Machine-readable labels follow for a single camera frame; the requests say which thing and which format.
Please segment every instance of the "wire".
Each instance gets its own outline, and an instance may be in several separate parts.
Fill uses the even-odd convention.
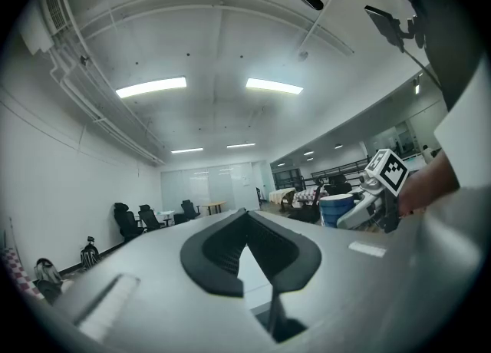
[[[440,89],[440,91],[443,92],[443,89],[442,89],[442,86],[440,84],[440,82],[437,80],[437,78],[435,78],[433,76],[433,74],[428,71],[427,68],[425,68],[425,66],[423,64],[421,64],[413,55],[411,55],[411,53],[409,51],[406,50],[406,48],[404,48],[404,53],[406,53],[409,57],[411,57],[413,59],[413,61],[421,68],[423,69],[424,73],[427,74],[431,81]]]

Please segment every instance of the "checkered tablecloth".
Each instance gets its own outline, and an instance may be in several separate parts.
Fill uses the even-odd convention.
[[[17,253],[13,248],[0,250],[0,255],[7,273],[17,285],[21,292],[34,296],[37,299],[43,299],[44,296],[39,292],[36,285],[28,277],[27,272],[22,267]]]
[[[295,202],[312,202],[314,201],[314,198],[315,198],[315,191],[317,190],[317,187],[316,186],[311,186],[310,188],[307,188],[306,190],[302,190],[301,192],[297,192],[294,196],[293,196],[293,203]],[[320,193],[320,196],[319,196],[319,199],[321,197],[324,197],[324,196],[329,196],[328,194],[328,191],[325,190],[324,187],[321,188],[321,193]]]
[[[295,192],[295,188],[286,188],[284,190],[276,190],[274,192],[269,193],[269,201],[274,204],[280,204],[282,202],[283,197],[290,192]]]

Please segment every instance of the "person's hand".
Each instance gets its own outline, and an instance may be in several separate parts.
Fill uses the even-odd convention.
[[[426,167],[406,180],[399,194],[399,214],[407,216],[459,188],[452,166],[442,151]]]

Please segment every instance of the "black fisheye border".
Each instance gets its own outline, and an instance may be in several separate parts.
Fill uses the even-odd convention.
[[[29,0],[2,0],[2,21],[0,22],[0,45],[7,41],[10,30],[15,24],[25,4]],[[489,23],[486,23],[485,15],[488,0],[460,0],[463,6],[471,11],[471,18],[489,51]],[[0,52],[0,65],[2,64],[2,51]],[[476,279],[473,287],[469,290],[467,297],[456,310],[453,317],[443,326],[420,351],[437,351],[436,349],[464,348],[467,351],[477,350],[487,346],[489,343],[486,321],[487,310],[490,304],[489,292],[491,292],[491,266],[489,253],[486,262]],[[105,351],[104,346],[88,341],[87,338],[74,332],[70,325],[60,328],[53,319],[44,317],[42,313],[34,313],[21,293],[14,287],[7,275],[3,264],[0,265],[0,292],[2,297],[2,334],[4,342],[8,338],[20,344],[25,350],[39,349],[40,347],[49,351],[82,352],[82,351]]]

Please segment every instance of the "ceiling light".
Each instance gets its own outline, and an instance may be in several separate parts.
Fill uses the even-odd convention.
[[[165,79],[121,88],[116,90],[116,94],[118,94],[121,98],[127,98],[152,91],[170,90],[172,88],[186,88],[186,86],[186,78]]]
[[[248,79],[247,88],[253,88],[256,90],[270,90],[270,91],[281,91],[288,92],[290,94],[300,94],[303,90],[302,87],[291,86],[290,84],[276,83],[275,81],[259,80],[259,79]]]
[[[255,143],[236,144],[235,146],[227,146],[227,148],[250,147],[250,146],[255,146]]]
[[[203,151],[203,148],[191,148],[189,150],[176,150],[171,153],[194,153],[195,151]]]

